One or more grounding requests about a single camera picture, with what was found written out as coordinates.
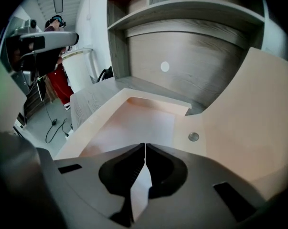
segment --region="gray floor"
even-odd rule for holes
[[[64,123],[63,130],[68,133],[71,130],[71,113],[70,110],[65,110],[59,99],[46,105],[51,119],[57,119],[56,125],[51,129],[47,136],[47,141],[50,141],[57,128]],[[42,147],[47,149],[54,158],[62,146],[66,142],[65,134],[60,128],[51,141],[45,143],[47,131],[51,127],[51,121],[47,115],[45,107],[35,113],[28,121],[27,125],[20,130],[20,133],[29,140],[35,147]]]

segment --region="ceiling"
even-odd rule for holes
[[[75,31],[80,2],[81,0],[63,0],[63,12],[58,14],[66,22],[65,31]],[[53,0],[37,0],[37,3],[46,21],[56,15]]]

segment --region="red pants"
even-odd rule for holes
[[[47,74],[50,82],[53,85],[53,89],[56,92],[58,98],[60,98],[63,104],[70,102],[70,96],[74,93],[71,87],[67,83],[67,79],[64,74],[63,65],[58,65],[57,69]]]

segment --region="person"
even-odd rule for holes
[[[63,26],[65,26],[65,22],[62,17],[60,15],[55,15],[46,22],[44,31],[60,31],[59,28]],[[57,97],[61,100],[65,109],[69,110],[71,108],[70,97],[74,92],[67,83],[62,65],[62,58],[59,59],[57,68],[53,72],[48,73],[47,76]]]

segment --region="wooden desk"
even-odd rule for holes
[[[187,97],[136,77],[128,76],[117,80],[110,78],[84,88],[71,96],[71,116],[74,131],[123,88],[145,91],[190,103],[192,109],[189,109],[186,115],[199,114],[205,109],[203,105]]]

